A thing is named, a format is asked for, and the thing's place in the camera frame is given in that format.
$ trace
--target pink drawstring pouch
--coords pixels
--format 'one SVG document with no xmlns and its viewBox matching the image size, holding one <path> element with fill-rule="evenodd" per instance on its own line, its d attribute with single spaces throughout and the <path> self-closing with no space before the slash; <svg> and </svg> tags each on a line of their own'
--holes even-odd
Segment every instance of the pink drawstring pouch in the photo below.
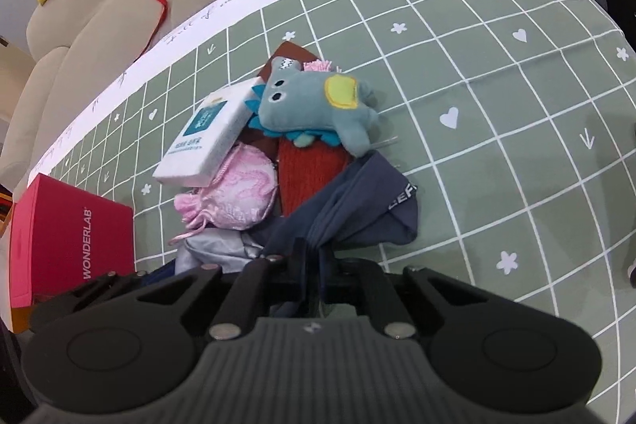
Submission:
<svg viewBox="0 0 636 424">
<path fill-rule="evenodd" d="M 174 198 L 174 208 L 188 231 L 169 244 L 200 233 L 208 224 L 231 230 L 253 227 L 269 214 L 277 186 L 271 160 L 258 148 L 237 143 L 209 186 Z"/>
</svg>

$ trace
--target plush toy eye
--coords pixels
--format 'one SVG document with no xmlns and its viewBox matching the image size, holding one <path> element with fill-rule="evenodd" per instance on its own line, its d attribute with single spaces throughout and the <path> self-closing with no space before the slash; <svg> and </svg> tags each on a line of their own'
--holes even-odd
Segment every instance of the plush toy eye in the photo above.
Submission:
<svg viewBox="0 0 636 424">
<path fill-rule="evenodd" d="M 282 101 L 283 99 L 285 99 L 285 96 L 286 96 L 286 95 L 287 95 L 287 94 L 286 94 L 286 93 L 284 93 L 284 92 L 277 92 L 277 93 L 272 94 L 272 95 L 270 96 L 270 101 L 271 101 L 272 103 L 277 103 L 277 102 Z"/>
</svg>

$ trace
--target plush toy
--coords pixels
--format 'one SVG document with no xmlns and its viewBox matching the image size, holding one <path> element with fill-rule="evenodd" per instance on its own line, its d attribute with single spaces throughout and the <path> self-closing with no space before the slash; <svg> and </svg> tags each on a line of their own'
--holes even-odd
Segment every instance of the plush toy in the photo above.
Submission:
<svg viewBox="0 0 636 424">
<path fill-rule="evenodd" d="M 319 137 L 332 146 L 342 143 L 354 157 L 370 150 L 368 131 L 378 114 L 366 105 L 373 94 L 366 83 L 336 71 L 303 71 L 299 61 L 276 57 L 267 84 L 253 90 L 260 99 L 246 101 L 256 114 L 251 128 L 284 135 L 298 147 Z"/>
</svg>

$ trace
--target red box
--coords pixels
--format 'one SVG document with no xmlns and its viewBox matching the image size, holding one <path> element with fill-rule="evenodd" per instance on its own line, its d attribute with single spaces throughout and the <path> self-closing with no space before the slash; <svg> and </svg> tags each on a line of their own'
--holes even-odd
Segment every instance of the red box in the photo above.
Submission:
<svg viewBox="0 0 636 424">
<path fill-rule="evenodd" d="M 64 293 L 109 271 L 134 271 L 128 206 L 39 174 L 14 206 L 11 307 Z"/>
</svg>

